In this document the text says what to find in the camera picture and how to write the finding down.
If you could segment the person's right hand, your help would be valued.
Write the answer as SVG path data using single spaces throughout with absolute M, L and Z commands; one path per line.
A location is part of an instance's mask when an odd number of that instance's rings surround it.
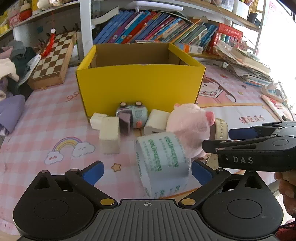
M 289 215 L 295 217 L 295 170 L 275 172 L 274 178 L 279 180 L 279 192 L 283 195 L 283 204 Z

